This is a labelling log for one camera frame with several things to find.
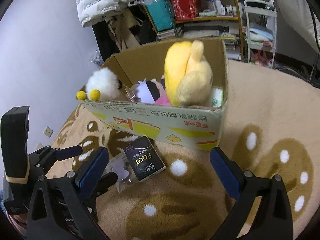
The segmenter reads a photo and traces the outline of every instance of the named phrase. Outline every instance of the red gift bag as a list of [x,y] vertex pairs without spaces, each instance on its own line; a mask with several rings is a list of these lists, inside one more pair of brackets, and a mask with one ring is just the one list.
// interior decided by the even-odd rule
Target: red gift bag
[[176,19],[192,20],[199,14],[201,0],[170,0]]

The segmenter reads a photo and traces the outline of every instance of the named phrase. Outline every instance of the pink plush toy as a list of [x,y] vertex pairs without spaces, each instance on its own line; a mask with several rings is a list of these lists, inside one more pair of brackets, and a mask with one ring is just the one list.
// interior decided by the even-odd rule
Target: pink plush toy
[[171,106],[169,99],[167,97],[167,92],[165,90],[164,90],[164,94],[161,97],[159,97],[154,104],[159,106]]

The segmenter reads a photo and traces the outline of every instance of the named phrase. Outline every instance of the brown blanket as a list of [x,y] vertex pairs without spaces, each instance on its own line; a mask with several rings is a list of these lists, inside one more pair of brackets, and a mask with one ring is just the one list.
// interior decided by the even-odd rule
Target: brown blanket
[[[243,170],[285,182],[294,237],[320,199],[320,91],[287,74],[229,61],[229,100],[220,147]],[[71,114],[53,147],[81,145],[84,153],[57,162],[48,177],[63,176],[99,146],[117,155],[136,136],[107,128],[83,106]],[[209,239],[232,201],[215,174],[209,153],[156,142],[167,169],[122,193],[113,186],[97,198],[99,225],[112,240]],[[250,214],[242,233],[253,221]]]

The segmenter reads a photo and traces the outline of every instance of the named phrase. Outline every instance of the white rolling cart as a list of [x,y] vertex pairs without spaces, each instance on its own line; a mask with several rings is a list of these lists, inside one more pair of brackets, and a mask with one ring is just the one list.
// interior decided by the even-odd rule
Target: white rolling cart
[[[268,9],[263,9],[263,8],[247,6],[247,3],[250,3],[250,2],[265,4],[266,6],[270,6],[271,8],[273,8],[273,11],[268,10]],[[276,53],[276,38],[277,38],[277,12],[276,12],[276,8],[275,8],[274,4],[267,2],[267,1],[263,1],[263,0],[244,0],[244,11],[246,14],[247,29],[248,29],[247,30],[248,63],[250,61],[250,49],[269,51],[269,52],[273,53],[272,62],[271,62],[271,68],[273,68],[273,65],[274,65],[273,63],[275,60],[275,53]],[[262,44],[255,44],[250,40],[250,23],[249,23],[249,15],[248,15],[249,13],[264,15],[264,16],[267,16],[268,19],[270,19],[270,17],[274,18],[275,29],[273,31],[274,40],[273,40],[273,47],[272,48],[264,46]]]

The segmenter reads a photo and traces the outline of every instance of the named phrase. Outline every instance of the electrical socket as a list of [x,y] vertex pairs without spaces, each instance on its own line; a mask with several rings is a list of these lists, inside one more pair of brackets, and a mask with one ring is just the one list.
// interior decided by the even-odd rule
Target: electrical socket
[[36,147],[36,151],[37,150],[40,150],[41,148],[43,148],[44,147],[44,145],[42,145],[41,143],[38,143],[37,144],[37,147]]
[[47,126],[47,128],[44,130],[43,133],[50,138],[51,135],[53,134],[53,130]]

